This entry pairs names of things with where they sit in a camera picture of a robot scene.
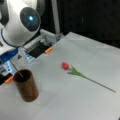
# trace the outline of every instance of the dark wall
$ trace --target dark wall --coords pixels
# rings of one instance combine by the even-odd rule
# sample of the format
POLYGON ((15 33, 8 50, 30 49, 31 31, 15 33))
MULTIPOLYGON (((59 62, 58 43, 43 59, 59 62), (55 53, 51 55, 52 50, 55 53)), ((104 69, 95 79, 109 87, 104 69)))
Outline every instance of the dark wall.
MULTIPOLYGON (((43 28, 54 32, 51 3, 46 1, 43 28)), ((58 8, 64 34, 72 31, 120 47, 120 0, 58 0, 58 8)))

